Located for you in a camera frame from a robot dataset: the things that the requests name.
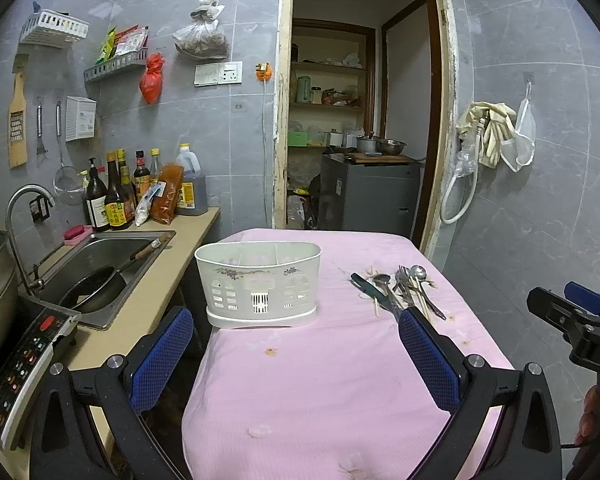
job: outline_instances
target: cutting board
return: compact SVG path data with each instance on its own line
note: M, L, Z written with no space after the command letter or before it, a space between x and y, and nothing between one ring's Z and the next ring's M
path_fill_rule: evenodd
M345 155L347 160L356 164L415 164L416 161L405 155L367 155L366 153L352 152Z
M27 102L24 99L24 72L18 72L14 76L13 99L9 106L9 115L7 118L9 169L26 164L27 162L26 115Z

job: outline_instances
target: white plastic utensil holder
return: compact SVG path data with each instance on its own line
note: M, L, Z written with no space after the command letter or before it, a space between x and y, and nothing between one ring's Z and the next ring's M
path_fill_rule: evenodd
M220 242L195 257L209 323L301 326L315 319L320 247L311 242Z
M22 26L20 43L66 48L87 37L89 23L54 10L34 12Z

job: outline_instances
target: green container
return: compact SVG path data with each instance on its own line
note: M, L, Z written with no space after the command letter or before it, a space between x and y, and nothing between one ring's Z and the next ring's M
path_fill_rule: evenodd
M286 134L287 146L306 146L306 140L309 134L307 132L289 132Z

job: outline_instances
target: pink tablecloth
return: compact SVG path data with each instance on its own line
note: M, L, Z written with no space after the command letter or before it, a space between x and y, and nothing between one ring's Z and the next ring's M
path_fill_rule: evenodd
M318 319L300 328L212 333L182 420L194 480L404 480L440 434L439 410L391 314L349 281L420 264L448 320L435 328L465 353L510 368L452 285L405 238L353 232L253 229L237 240L307 240L322 248ZM459 479L486 449L493 408Z

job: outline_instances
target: faucet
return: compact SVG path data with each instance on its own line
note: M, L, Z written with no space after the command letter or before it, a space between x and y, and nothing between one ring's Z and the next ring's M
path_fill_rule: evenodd
M29 277L27 276L27 273L24 270L24 264L22 263L20 251L18 250L18 246L16 245L16 237L13 233L13 225L11 225L11 214L13 213L13 206L15 206L16 202L22 195L30 192L38 193L44 196L49 201L49 205L51 207L56 205L56 200L54 199L54 196L46 187L39 186L38 184L27 184L26 186L22 186L9 199L9 203L7 204L7 213L4 217L4 226L7 231L7 239L9 240L9 245L11 246L11 252L13 253L13 257L16 260L16 266L18 267L20 276L22 277L22 284L24 285L27 294L33 296L33 293L36 290L40 290L45 286L45 282L44 280L41 280L38 276L37 266L34 266L35 280L33 282L29 281Z

